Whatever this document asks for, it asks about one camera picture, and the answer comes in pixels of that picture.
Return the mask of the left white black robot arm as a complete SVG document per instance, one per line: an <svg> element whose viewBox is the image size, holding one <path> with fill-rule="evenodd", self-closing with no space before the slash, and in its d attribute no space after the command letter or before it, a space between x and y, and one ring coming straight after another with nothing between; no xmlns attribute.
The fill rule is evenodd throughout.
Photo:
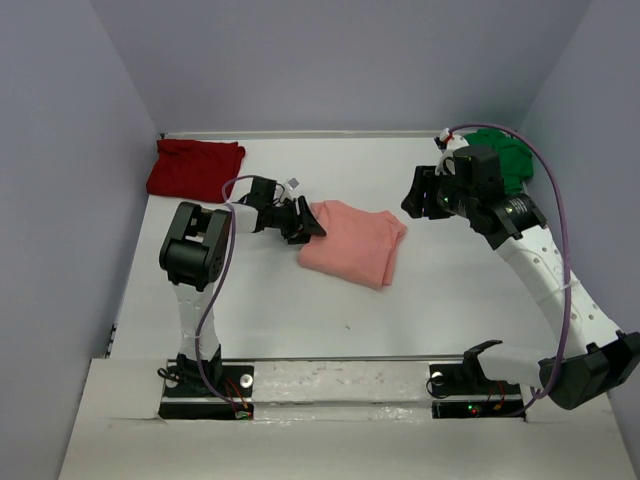
<svg viewBox="0 0 640 480"><path fill-rule="evenodd" d="M326 236L306 198L292 195L295 188L293 180L280 183L242 175L223 184L221 208L210 210L189 201L178 205L159 252L159 266L176 295L181 341L175 367L160 368L160 378L232 401L221 390L224 373L214 305L230 271L239 232L273 229L289 245Z"/></svg>

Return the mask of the pink t shirt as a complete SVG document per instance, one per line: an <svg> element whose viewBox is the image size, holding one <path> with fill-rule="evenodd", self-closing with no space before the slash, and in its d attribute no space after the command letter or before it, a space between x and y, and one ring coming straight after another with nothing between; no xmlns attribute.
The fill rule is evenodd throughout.
<svg viewBox="0 0 640 480"><path fill-rule="evenodd" d="M348 282L380 290L392 284L407 226L391 212L367 212L338 200L311 205L326 232L298 254L298 264Z"/></svg>

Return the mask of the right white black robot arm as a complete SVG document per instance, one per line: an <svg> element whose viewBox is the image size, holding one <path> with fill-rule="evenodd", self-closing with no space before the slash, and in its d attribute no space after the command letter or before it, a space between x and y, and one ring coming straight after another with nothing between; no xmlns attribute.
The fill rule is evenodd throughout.
<svg viewBox="0 0 640 480"><path fill-rule="evenodd" d="M416 167L402 209L413 219L466 219L514 271L557 339L552 353L487 340L467 349L459 379L470 391L526 385L573 410L626 382L639 364L639 335L624 332L567 266L547 219L525 193L504 188L498 154L482 145Z"/></svg>

